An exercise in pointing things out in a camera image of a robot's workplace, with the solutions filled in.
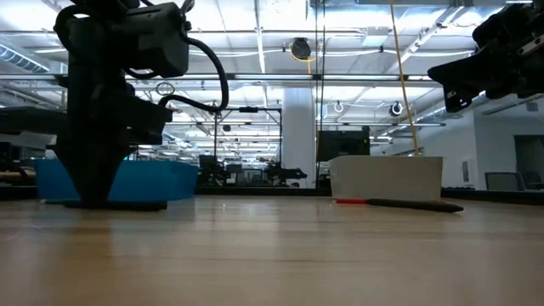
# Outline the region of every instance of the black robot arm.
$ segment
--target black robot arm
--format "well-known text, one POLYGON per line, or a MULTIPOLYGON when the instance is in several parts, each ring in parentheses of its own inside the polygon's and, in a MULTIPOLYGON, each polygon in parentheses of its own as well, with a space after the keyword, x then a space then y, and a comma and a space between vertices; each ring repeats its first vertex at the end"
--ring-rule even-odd
POLYGON ((512 4, 473 32, 475 55, 431 68, 444 86, 445 108, 460 111, 485 91, 490 99, 508 94, 526 98, 544 93, 544 14, 542 1, 512 4))
POLYGON ((69 53, 66 112, 21 108, 0 110, 0 133, 32 131, 57 135, 54 151, 63 163, 81 206, 110 207, 108 196, 125 156, 138 144, 159 145, 162 130, 173 119, 166 108, 178 100, 205 111, 221 111, 229 103, 223 67, 203 42, 187 36, 185 1, 139 8, 137 0, 72 0, 60 11, 54 29, 69 53), (76 18, 77 14, 88 17, 76 18), (219 106, 171 95, 158 105, 135 96, 125 73, 138 79, 181 77, 189 68, 189 45, 200 48, 215 65, 222 88, 219 106), (140 74, 135 70, 149 71, 140 74))

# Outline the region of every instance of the white pillar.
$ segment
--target white pillar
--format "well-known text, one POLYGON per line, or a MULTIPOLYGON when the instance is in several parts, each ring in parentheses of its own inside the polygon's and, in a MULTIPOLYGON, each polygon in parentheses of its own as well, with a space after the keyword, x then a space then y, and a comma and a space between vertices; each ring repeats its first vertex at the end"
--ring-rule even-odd
POLYGON ((306 179, 289 181, 315 187, 315 103, 310 88, 286 88, 283 93, 281 160, 285 168, 300 168, 306 179))

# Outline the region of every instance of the desk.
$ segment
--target desk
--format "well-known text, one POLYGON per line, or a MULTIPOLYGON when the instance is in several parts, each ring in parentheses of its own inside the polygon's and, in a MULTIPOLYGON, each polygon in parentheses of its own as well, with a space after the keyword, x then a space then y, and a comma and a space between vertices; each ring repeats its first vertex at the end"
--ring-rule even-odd
POLYGON ((0 202, 1 305, 543 305, 544 207, 310 197, 165 212, 0 202))

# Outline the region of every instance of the blue bin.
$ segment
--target blue bin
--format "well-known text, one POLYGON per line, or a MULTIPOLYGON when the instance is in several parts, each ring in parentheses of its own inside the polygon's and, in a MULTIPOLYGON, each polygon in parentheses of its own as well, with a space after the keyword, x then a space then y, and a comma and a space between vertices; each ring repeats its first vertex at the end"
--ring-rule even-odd
MULTIPOLYGON (((59 160, 38 160, 40 198, 79 201, 68 172, 59 160)), ((123 161, 111 186, 110 201, 176 201, 195 194, 198 167, 177 161, 123 161)))

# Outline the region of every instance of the white cardboard box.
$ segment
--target white cardboard box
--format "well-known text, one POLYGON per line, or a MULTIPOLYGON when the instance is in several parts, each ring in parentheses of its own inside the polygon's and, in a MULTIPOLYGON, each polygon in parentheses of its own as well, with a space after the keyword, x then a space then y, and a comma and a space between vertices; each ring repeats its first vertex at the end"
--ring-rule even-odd
POLYGON ((335 199, 440 200, 442 157, 339 156, 330 163, 335 199))

